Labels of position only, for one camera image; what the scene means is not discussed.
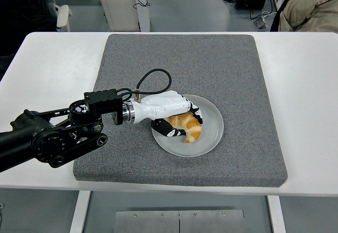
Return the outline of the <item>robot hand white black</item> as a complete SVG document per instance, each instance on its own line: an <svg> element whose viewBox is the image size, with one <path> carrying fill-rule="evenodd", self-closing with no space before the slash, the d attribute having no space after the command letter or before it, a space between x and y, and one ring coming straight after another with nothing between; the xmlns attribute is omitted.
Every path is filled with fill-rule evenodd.
<svg viewBox="0 0 338 233"><path fill-rule="evenodd" d="M201 110L176 91L166 91L128 101L129 122L151 120L151 128L165 137L185 136L186 143L195 142L202 133Z"/></svg>

